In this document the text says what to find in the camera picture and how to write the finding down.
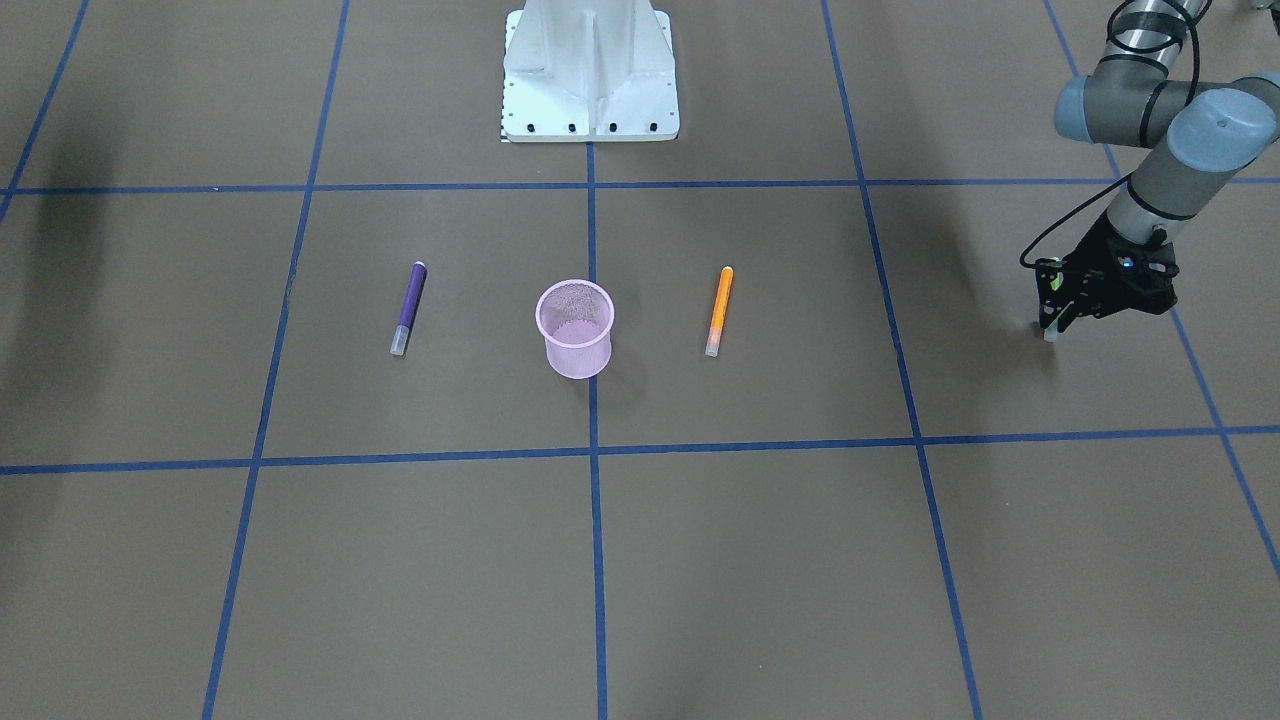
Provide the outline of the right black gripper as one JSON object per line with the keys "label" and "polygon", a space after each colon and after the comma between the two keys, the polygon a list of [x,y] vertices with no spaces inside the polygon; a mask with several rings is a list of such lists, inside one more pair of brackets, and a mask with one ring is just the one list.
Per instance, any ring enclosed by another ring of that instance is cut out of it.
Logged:
{"label": "right black gripper", "polygon": [[1164,224],[1132,242],[1103,214],[1065,258],[1036,261],[1039,329],[1061,336],[1079,316],[1164,314],[1178,302],[1179,272]]}

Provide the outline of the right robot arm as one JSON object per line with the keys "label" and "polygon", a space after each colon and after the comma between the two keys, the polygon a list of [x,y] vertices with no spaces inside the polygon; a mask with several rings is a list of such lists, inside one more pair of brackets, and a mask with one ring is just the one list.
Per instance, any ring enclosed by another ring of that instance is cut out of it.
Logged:
{"label": "right robot arm", "polygon": [[1152,315],[1178,301],[1174,240],[1240,170],[1277,142],[1274,72],[1229,83],[1170,72],[1201,54],[1207,1],[1123,1],[1108,17],[1093,73],[1071,79],[1053,120],[1065,138],[1146,150],[1137,169],[1102,192],[1108,200],[1062,258],[1019,261],[1036,274],[1042,337],[1075,319],[1126,310]]}

